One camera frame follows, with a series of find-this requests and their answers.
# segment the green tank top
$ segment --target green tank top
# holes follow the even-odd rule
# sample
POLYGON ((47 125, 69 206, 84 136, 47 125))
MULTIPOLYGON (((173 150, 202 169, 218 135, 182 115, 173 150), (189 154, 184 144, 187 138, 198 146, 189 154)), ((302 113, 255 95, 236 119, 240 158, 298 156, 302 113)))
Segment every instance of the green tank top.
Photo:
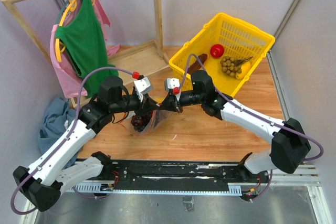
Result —
MULTIPOLYGON (((84 79, 97 68, 114 67, 107 62, 103 32, 91 0, 82 0, 77 16, 69 25, 58 27, 55 37, 66 45, 71 63, 80 78, 84 79)), ((88 91, 88 97, 98 92, 100 83, 108 76, 118 76, 118 72, 102 70, 86 81, 84 88, 88 91)))

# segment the wooden table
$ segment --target wooden table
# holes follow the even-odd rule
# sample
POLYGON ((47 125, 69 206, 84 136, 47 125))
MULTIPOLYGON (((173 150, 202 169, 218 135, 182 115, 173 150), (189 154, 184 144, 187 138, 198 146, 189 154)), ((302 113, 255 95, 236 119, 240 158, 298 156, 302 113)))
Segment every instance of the wooden table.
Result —
MULTIPOLYGON (((172 57, 180 47, 166 47, 172 57)), ((150 96, 164 98, 164 80, 173 77, 168 69, 151 79, 150 96)), ((235 96, 242 104, 261 113, 282 119, 267 59, 264 59, 250 80, 235 96)), ((101 151, 115 159, 161 159, 187 161, 239 161, 249 152, 259 152, 269 145, 248 130, 205 114, 200 105, 174 113, 156 131, 135 136, 121 125, 109 124, 90 140, 79 153, 87 158, 101 151)))

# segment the blue towel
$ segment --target blue towel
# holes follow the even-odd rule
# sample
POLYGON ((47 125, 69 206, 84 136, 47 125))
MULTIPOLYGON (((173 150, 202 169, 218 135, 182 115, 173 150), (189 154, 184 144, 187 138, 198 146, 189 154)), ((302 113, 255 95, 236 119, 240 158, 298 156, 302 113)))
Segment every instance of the blue towel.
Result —
MULTIPOLYGON (((65 125, 70 126, 74 120, 76 111, 69 109, 69 103, 61 97, 55 98, 47 108, 43 124, 37 136, 37 144, 44 154, 67 130, 65 125)), ((70 159, 64 168, 70 167, 77 158, 78 152, 70 159)))

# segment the clothing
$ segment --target clothing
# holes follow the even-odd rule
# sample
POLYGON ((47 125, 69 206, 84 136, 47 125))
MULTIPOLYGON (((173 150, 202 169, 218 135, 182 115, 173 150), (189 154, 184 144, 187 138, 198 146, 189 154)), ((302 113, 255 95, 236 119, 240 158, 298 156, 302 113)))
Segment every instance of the clothing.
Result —
MULTIPOLYGON (((56 38, 65 45, 77 75, 84 79, 91 71, 114 65, 107 62, 107 51, 101 25, 94 13, 91 0, 82 0, 82 6, 67 26, 56 30, 56 38)), ((105 70, 91 76, 84 87, 88 97, 98 92, 99 85, 108 76, 118 76, 116 70, 105 70)))
MULTIPOLYGON (((80 10, 81 2, 82 0, 77 0, 77 8, 75 9, 75 11, 69 12, 68 16, 65 18, 65 21, 63 24, 64 26, 70 24, 72 20, 76 17, 76 15, 78 14, 80 10)), ((99 20, 101 24, 103 31, 105 31, 104 24, 110 26, 111 22, 108 19, 99 0, 94 1, 93 8, 97 16, 97 19, 99 20)), ((58 24, 55 24, 52 28, 53 29, 51 31, 51 39, 50 39, 50 58, 51 58, 52 66, 54 67, 58 81, 62 87, 64 96, 66 98, 76 97, 78 95, 78 90, 81 85, 82 79, 80 79, 77 76, 66 51, 61 53, 62 62, 57 61, 56 55, 55 55, 55 33, 58 28, 58 24)), ((107 40, 106 32, 104 33, 104 38, 105 40, 107 40)), ((108 46, 106 44, 107 55, 108 56, 114 55, 119 50, 119 48, 120 48, 120 44, 113 46, 113 47, 108 46)), ((84 95, 84 96, 88 95, 88 92, 85 88, 83 88, 81 95, 84 95)))
MULTIPOLYGON (((37 136, 37 145, 42 154, 55 144, 74 120, 76 111, 69 107, 69 103, 57 97, 47 108, 37 136)), ((70 167, 76 161, 77 155, 78 153, 70 159, 65 168, 70 167)))

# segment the clothes rack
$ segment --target clothes rack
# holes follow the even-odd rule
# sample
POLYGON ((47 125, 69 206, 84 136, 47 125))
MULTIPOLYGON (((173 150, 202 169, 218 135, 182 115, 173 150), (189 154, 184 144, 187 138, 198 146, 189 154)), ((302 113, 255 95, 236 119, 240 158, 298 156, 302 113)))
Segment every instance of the clothes rack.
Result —
MULTIPOLYGON (((25 0, 1 0, 11 15, 21 25, 29 38, 42 52, 44 57, 49 61, 49 63, 51 63, 48 49, 43 44, 36 31, 32 28, 27 19, 15 5, 15 3, 21 1, 25 0)), ((169 67, 169 60, 166 53, 163 51, 161 0, 154 0, 154 12, 156 38, 110 56, 108 58, 109 63, 114 64, 120 68, 128 69, 130 71, 138 71, 147 77, 153 77, 160 71, 163 71, 169 67)), ((126 87, 130 87, 132 85, 132 77, 129 77, 128 75, 124 76, 122 73, 120 74, 120 77, 123 79, 124 85, 126 87)), ((89 100, 90 99, 87 99, 86 97, 81 97, 79 101, 80 106, 85 105, 89 102, 89 100)), ((78 105, 76 98, 72 98, 71 103, 74 108, 78 105)))

